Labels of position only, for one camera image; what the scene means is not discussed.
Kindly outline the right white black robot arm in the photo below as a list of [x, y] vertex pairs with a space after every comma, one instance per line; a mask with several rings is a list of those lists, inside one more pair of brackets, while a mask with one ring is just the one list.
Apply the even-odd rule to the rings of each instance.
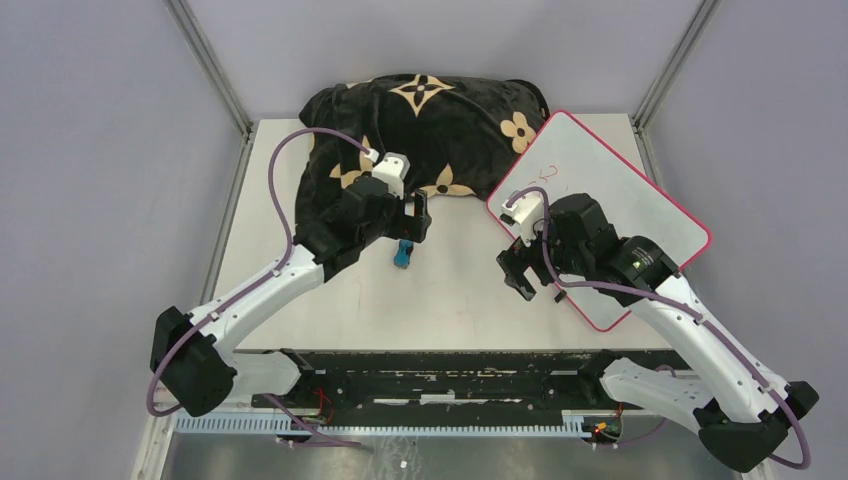
[[518, 229], [497, 258], [505, 282], [524, 299], [541, 285], [590, 288], [615, 300], [659, 333], [694, 372], [683, 380], [613, 352], [597, 354], [579, 378], [591, 407], [609, 401], [648, 410], [693, 432], [723, 465], [748, 472], [777, 461], [789, 437], [799, 442], [796, 470], [810, 466], [801, 419], [818, 402], [807, 382], [789, 382], [748, 352], [706, 308], [677, 264], [654, 241], [622, 237], [585, 193], [550, 201], [539, 187], [513, 193], [502, 220]]

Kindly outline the blue whiteboard eraser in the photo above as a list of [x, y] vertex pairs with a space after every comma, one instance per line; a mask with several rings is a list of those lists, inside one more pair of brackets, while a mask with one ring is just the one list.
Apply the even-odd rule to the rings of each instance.
[[393, 264], [400, 269], [407, 269], [411, 263], [414, 243], [409, 240], [400, 240], [397, 251], [393, 257]]

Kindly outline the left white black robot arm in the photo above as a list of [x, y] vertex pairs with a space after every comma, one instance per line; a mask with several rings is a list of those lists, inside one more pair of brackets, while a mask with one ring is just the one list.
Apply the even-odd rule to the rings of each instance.
[[163, 384], [192, 417], [235, 394], [277, 394], [291, 406], [307, 404], [314, 379], [286, 354], [240, 354], [238, 345], [288, 303], [355, 264], [376, 240], [423, 242], [432, 222], [427, 202], [416, 190], [407, 214], [405, 200], [385, 182], [357, 180], [335, 204], [297, 226], [281, 258], [241, 285], [187, 313], [167, 308], [155, 323], [148, 395]]

